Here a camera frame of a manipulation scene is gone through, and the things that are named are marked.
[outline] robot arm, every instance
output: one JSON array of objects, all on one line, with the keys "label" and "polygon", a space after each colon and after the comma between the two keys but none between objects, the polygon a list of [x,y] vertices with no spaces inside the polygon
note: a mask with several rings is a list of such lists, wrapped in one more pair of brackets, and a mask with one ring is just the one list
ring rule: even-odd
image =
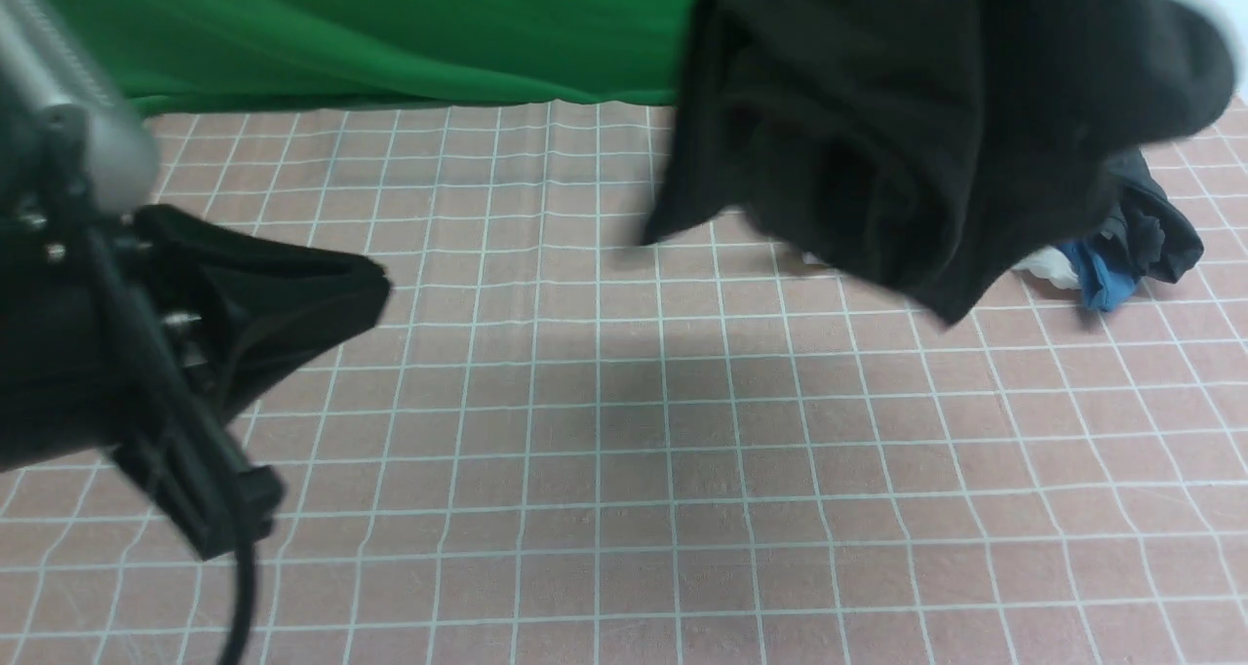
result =
[{"label": "robot arm", "polygon": [[151,202],[156,141],[44,0],[0,0],[0,470],[97,449],[202,560],[233,553],[241,660],[255,541],[285,488],[225,427],[377,326],[366,257]]}]

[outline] black cloth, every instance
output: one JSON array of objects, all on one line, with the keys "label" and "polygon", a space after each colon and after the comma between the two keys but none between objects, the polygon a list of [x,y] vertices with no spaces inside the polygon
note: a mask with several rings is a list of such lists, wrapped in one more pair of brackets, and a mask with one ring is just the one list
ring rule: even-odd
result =
[{"label": "black cloth", "polygon": [[1137,279],[1177,283],[1204,256],[1196,226],[1166,197],[1142,151],[1117,155],[1107,167],[1118,203],[1091,237],[1097,252],[1113,252]]},{"label": "black cloth", "polygon": [[1234,84],[1173,0],[694,0],[640,240],[743,207],[955,323],[1030,252],[1096,233],[1111,155],[1202,131]]}]

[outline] black cable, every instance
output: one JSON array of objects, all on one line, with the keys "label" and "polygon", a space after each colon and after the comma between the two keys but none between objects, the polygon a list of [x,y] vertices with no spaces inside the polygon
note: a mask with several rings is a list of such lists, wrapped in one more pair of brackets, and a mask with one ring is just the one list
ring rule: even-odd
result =
[{"label": "black cable", "polygon": [[190,439],[220,494],[221,509],[228,519],[235,543],[235,611],[217,663],[238,665],[251,635],[260,576],[247,502],[225,454],[212,443],[212,430],[218,420],[186,388],[182,371],[162,339],[158,319],[151,306],[145,306],[147,302],[130,291],[107,238],[95,226],[84,226],[80,237],[76,242],[82,250],[82,261],[96,287],[119,353],[127,359],[130,373],[137,377],[152,402],[163,405],[175,427]]}]

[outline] green fabric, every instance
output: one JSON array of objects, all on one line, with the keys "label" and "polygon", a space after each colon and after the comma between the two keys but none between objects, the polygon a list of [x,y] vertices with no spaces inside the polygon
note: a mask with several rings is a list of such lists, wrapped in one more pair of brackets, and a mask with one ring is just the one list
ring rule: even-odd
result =
[{"label": "green fabric", "polygon": [[51,0],[144,114],[670,100],[690,0]]}]

